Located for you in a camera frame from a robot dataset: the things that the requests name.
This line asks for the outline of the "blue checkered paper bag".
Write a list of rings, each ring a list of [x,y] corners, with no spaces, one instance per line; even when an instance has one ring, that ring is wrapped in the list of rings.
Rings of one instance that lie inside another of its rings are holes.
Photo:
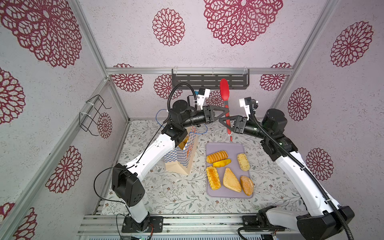
[[[198,136],[208,132],[208,127],[205,124],[203,126],[206,130],[201,133],[198,133],[197,127],[187,127],[186,137],[174,150],[164,156],[166,171],[186,176],[191,173]]]

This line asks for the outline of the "braided fake bread loaf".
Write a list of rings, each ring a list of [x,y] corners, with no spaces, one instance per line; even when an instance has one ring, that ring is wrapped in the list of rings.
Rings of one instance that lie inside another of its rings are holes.
[[[213,164],[215,162],[219,162],[228,158],[228,153],[226,151],[218,151],[207,155],[206,161],[209,164]]]

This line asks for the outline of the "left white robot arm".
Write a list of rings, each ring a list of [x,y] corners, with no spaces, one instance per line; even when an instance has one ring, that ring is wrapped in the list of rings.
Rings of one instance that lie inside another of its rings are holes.
[[[147,173],[166,154],[175,149],[187,136],[187,127],[213,123],[226,114],[229,109],[217,106],[191,107],[185,100],[168,105],[169,116],[161,134],[135,159],[113,168],[112,190],[128,208],[130,218],[140,231],[149,224],[150,214],[142,201],[145,188],[142,181]]]

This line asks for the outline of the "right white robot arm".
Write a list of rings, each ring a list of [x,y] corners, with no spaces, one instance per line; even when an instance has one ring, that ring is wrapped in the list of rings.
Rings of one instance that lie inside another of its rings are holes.
[[[290,229],[299,232],[306,240],[326,240],[345,232],[354,238],[349,222],[355,213],[349,206],[341,206],[321,185],[302,159],[295,144],[284,135],[287,119],[277,109],[269,109],[261,122],[255,116],[231,116],[231,131],[261,139],[265,153],[289,177],[304,201],[306,210],[286,211],[270,206],[257,213],[261,230]]]

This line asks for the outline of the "oval sugared fake bread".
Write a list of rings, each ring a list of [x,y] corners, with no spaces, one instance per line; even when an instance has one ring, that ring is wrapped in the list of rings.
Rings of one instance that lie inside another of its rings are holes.
[[[241,176],[240,180],[241,180],[241,186],[242,186],[244,193],[247,196],[251,196],[254,192],[253,181],[247,176]]]

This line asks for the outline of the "corn topped fake bread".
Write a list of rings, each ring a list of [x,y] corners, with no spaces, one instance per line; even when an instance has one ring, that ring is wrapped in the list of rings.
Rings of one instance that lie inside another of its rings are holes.
[[[211,189],[214,191],[220,189],[221,181],[217,169],[213,166],[207,167],[206,173]]]

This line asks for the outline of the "triangular fake toast slice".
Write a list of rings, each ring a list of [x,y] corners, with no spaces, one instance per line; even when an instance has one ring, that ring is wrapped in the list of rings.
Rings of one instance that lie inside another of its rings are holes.
[[[239,180],[230,168],[226,168],[225,170],[223,184],[227,189],[230,189],[234,192],[240,193],[242,191]]]

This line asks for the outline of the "small yellow fake bread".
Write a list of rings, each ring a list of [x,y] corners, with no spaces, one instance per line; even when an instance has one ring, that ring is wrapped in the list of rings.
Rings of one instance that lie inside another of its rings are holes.
[[[214,162],[213,163],[213,167],[215,167],[215,168],[225,167],[225,166],[229,165],[231,162],[232,162],[231,159],[221,160],[221,161],[218,161],[218,162]]]

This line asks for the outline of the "fake croissant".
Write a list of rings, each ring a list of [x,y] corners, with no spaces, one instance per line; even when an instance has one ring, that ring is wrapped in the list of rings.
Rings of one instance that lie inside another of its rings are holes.
[[[237,160],[238,160],[238,163],[239,163],[239,167],[242,171],[249,171],[251,166],[250,166],[250,163],[248,161],[248,158],[247,156],[242,153],[242,154],[238,154],[237,155]]]

